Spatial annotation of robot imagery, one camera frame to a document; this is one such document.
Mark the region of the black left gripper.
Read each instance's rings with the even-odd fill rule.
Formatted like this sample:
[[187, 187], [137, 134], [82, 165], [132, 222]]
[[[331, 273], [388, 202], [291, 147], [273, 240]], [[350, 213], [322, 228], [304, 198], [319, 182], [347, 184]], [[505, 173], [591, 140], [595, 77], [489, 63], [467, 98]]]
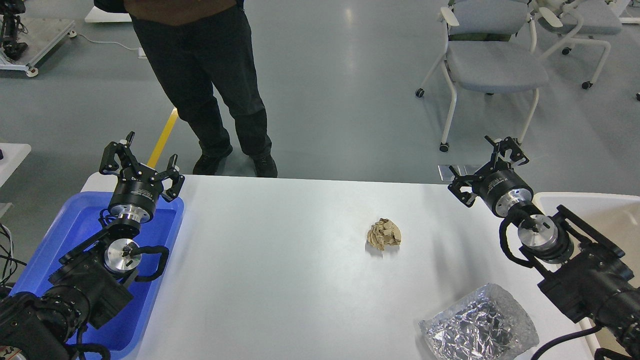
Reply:
[[[174, 153], [167, 162], [167, 168], [160, 173], [146, 165], [137, 170], [137, 158], [131, 151], [135, 132], [130, 131], [124, 142], [112, 141], [105, 146], [100, 161], [99, 173], [118, 175], [118, 182], [108, 205], [108, 212], [114, 217], [132, 215], [138, 223], [151, 221], [156, 212], [159, 197], [170, 203], [179, 197], [185, 176], [180, 173], [178, 155]], [[169, 187], [163, 182], [170, 180]]]

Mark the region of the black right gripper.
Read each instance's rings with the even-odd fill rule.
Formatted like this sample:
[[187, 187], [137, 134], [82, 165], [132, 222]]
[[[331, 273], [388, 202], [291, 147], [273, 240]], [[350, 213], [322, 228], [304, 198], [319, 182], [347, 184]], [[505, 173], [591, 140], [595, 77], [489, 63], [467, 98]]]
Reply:
[[530, 158], [517, 138], [484, 138], [493, 147], [489, 162], [475, 173], [466, 175], [460, 175], [453, 165], [448, 166], [453, 177], [447, 188], [467, 208], [474, 204], [476, 198], [481, 198], [494, 215], [505, 218], [510, 210], [533, 204], [533, 190], [512, 170], [514, 166], [528, 164]]

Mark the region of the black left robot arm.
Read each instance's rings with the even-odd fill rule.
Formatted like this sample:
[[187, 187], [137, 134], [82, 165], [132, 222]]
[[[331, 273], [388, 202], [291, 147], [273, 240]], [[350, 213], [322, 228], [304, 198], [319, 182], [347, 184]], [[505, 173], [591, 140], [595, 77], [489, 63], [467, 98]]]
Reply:
[[87, 326], [98, 330], [134, 299], [133, 283], [149, 283], [163, 275], [170, 250], [163, 244], [135, 242], [143, 224], [155, 215], [160, 199], [176, 200], [185, 182], [174, 153], [164, 171], [142, 164], [131, 151], [135, 132], [105, 146], [102, 175], [118, 178], [101, 229], [59, 258], [60, 267], [48, 280], [50, 289], [38, 296], [21, 291], [1, 301], [1, 345], [21, 360], [75, 360], [110, 351], [83, 342]]

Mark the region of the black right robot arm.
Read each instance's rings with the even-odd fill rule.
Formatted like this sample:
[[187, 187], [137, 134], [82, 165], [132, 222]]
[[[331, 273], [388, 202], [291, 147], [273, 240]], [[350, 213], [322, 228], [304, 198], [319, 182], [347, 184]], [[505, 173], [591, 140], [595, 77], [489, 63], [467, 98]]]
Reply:
[[572, 322], [591, 319], [594, 326], [555, 338], [537, 350], [537, 360], [564, 342], [607, 329], [624, 349], [599, 347], [595, 360], [640, 357], [640, 293], [631, 285], [626, 253], [564, 205], [546, 215], [534, 202], [534, 190], [515, 171], [530, 159], [518, 139], [487, 139], [490, 160], [472, 174], [450, 165], [448, 190], [466, 207], [476, 198], [501, 218], [499, 244], [508, 260], [542, 275], [538, 288]]

